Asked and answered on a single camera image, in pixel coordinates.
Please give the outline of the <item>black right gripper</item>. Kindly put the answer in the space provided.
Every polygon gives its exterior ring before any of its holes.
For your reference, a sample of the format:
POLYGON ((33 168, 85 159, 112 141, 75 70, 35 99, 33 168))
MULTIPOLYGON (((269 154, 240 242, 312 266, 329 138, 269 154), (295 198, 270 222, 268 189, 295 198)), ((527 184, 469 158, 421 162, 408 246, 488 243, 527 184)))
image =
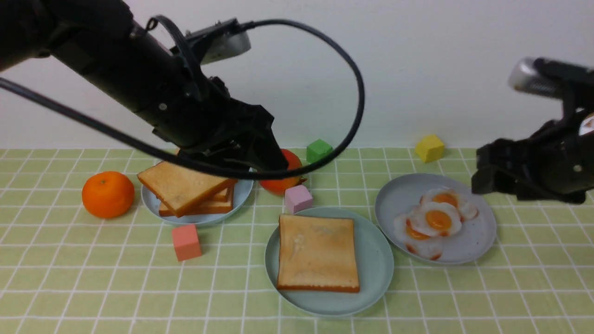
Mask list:
POLYGON ((526 139, 496 139, 477 149, 473 194, 511 194, 520 201, 585 203, 593 189, 593 112, 546 122, 526 139))

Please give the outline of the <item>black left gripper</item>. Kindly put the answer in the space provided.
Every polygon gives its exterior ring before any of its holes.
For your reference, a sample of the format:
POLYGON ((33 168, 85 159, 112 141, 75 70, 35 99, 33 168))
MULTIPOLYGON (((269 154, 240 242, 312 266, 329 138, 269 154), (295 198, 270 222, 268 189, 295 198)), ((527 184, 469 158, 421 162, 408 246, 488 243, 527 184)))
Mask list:
POLYGON ((239 170, 286 171, 289 163, 271 129, 274 116, 259 104, 232 98, 220 78, 208 81, 206 102, 185 97, 178 110, 157 112, 153 134, 194 161, 239 170))

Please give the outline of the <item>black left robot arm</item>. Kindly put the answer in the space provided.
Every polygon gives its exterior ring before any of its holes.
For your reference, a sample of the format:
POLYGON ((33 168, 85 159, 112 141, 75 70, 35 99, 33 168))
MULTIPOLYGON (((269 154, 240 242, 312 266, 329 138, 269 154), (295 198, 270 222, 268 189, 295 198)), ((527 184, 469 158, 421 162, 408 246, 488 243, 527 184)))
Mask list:
POLYGON ((1 70, 32 58, 54 57, 153 127, 185 158, 217 167, 281 171, 288 161, 274 138, 273 116, 231 97, 201 64, 250 49, 236 19, 174 34, 185 51, 164 47, 123 0, 3 0, 1 70))

